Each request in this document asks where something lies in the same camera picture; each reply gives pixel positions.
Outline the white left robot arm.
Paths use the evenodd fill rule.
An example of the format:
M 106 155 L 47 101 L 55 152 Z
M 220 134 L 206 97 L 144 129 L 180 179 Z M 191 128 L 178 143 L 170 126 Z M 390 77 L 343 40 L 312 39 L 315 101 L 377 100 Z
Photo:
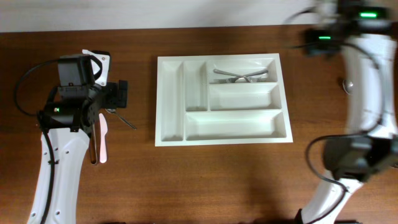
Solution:
M 125 108 L 128 85 L 108 82 L 109 52 L 83 50 L 56 60 L 60 83 L 37 112 L 41 163 L 29 223 L 75 223 L 81 167 L 106 162 L 102 109 Z

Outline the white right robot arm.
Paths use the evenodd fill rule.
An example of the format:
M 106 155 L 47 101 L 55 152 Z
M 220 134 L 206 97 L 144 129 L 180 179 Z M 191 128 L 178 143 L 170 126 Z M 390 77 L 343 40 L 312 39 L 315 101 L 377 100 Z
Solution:
M 392 67 L 397 42 L 388 31 L 374 29 L 307 29 L 303 39 L 307 55 L 343 54 L 349 106 L 345 134 L 320 136 L 305 149 L 308 168 L 320 184 L 295 222 L 336 223 L 357 190 L 397 163 Z

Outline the pink plastic knife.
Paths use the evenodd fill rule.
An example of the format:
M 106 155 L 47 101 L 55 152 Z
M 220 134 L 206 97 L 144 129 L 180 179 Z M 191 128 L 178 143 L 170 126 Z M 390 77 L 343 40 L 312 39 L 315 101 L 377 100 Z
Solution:
M 100 149 L 99 149 L 99 162 L 104 164 L 108 160 L 108 153 L 106 148 L 106 135 L 108 133 L 108 124 L 103 113 L 99 114 L 100 124 Z

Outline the small steel teaspoon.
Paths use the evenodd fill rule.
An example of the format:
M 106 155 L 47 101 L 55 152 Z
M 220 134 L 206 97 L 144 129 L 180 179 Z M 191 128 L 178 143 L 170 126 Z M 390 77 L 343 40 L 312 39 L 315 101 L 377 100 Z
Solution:
M 122 117 L 117 111 L 116 109 L 105 109 L 105 111 L 109 114 L 113 114 L 115 116 L 117 116 L 123 123 L 125 123 L 126 125 L 128 125 L 130 128 L 137 130 L 137 128 L 131 124 L 128 120 L 126 120 L 124 117 Z

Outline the steel serving tongs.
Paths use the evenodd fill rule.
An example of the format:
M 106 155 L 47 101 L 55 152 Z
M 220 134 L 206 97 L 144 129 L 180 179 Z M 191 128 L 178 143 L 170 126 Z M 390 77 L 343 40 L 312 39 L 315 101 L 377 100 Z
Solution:
M 92 125 L 92 127 L 91 127 L 89 154 L 90 154 L 90 163 L 92 165 L 97 165 L 98 156 L 97 156 L 96 126 L 95 125 Z

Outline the white plastic cutlery tray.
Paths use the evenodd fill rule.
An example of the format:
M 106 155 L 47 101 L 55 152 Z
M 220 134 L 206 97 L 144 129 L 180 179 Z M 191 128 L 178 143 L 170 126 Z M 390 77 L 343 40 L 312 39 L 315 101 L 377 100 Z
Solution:
M 157 147 L 292 141 L 279 54 L 158 57 Z

